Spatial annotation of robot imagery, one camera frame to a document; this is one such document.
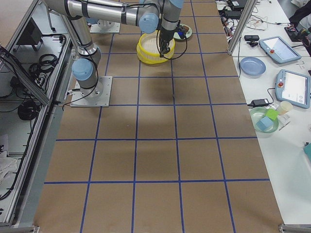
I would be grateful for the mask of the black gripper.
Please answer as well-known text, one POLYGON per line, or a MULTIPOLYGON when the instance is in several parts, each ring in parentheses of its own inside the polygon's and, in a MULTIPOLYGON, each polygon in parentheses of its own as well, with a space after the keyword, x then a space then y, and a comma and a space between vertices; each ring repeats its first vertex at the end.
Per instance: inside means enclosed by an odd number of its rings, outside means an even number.
POLYGON ((167 30, 165 28, 160 28, 159 30, 159 45, 160 57, 164 57, 165 54, 171 51, 170 41, 173 39, 174 33, 178 31, 178 28, 173 30, 167 30))
POLYGON ((186 33, 182 32, 181 30, 181 26, 183 26, 182 24, 180 24, 179 26, 177 26, 176 31, 175 31, 175 39, 186 39, 186 33))

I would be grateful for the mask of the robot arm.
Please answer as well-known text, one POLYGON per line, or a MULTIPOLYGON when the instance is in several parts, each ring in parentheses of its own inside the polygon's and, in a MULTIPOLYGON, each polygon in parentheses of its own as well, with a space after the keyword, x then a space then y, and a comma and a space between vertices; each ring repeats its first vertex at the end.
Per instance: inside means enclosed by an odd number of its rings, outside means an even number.
POLYGON ((45 1, 50 9, 65 19, 79 55, 92 61, 93 69, 96 69, 101 56, 99 47, 91 38, 87 18, 137 26, 144 33, 158 30, 160 55, 163 56, 170 51, 169 42, 177 30, 183 3, 182 0, 142 0, 133 4, 111 0, 45 1))

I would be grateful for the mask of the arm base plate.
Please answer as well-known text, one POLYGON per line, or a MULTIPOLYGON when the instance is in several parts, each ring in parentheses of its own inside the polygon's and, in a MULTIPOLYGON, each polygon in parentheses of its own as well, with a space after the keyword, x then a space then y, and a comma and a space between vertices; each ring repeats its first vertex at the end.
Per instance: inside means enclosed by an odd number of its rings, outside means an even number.
POLYGON ((98 20, 96 24, 93 24, 90 28, 91 34, 112 34, 120 32, 120 23, 110 22, 105 20, 98 20))
POLYGON ((73 92, 71 107, 108 107, 111 96, 113 77, 100 76, 95 90, 80 90, 80 85, 76 81, 75 88, 78 91, 73 92))

